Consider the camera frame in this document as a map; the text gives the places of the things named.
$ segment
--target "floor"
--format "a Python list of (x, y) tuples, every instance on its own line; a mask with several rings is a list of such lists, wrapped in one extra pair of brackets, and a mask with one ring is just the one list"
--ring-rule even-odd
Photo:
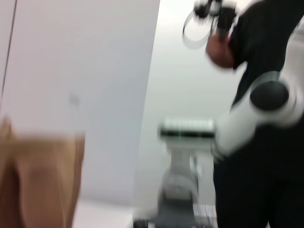
[(129, 228), (132, 209), (80, 200), (73, 228)]

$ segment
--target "white wall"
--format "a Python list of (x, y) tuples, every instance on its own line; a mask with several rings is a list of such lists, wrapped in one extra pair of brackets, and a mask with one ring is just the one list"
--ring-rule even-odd
[[(243, 9), (250, 1), (239, 1)], [(228, 110), (233, 101), (243, 68), (236, 74), (215, 67), (205, 55), (205, 46), (188, 49), (181, 33), (193, 1), (161, 0), (158, 15), (147, 95), (142, 121), (134, 203), (152, 209), (157, 203), (162, 175), (170, 157), (157, 138), (157, 126), (165, 117), (212, 117)], [(209, 32), (210, 23), (191, 22), (186, 32), (196, 40)], [(202, 155), (200, 202), (214, 204), (212, 157)]]
[(20, 0), (1, 115), (86, 130), (82, 196), (129, 203), (157, 0)]
[(15, 0), (0, 0), (0, 98), (13, 23)]

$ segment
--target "black pants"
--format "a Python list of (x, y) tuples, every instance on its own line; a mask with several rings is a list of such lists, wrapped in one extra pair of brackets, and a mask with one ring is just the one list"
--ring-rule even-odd
[(218, 228), (304, 228), (304, 118), (214, 164)]

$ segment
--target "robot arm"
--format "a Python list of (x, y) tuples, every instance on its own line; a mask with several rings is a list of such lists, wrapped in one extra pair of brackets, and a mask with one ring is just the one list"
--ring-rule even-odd
[(170, 151), (211, 151), (216, 158), (230, 156), (248, 143), (264, 124), (288, 127), (303, 114), (303, 102), (291, 81), (279, 72), (267, 72), (244, 97), (219, 119), (167, 120), (160, 137)]

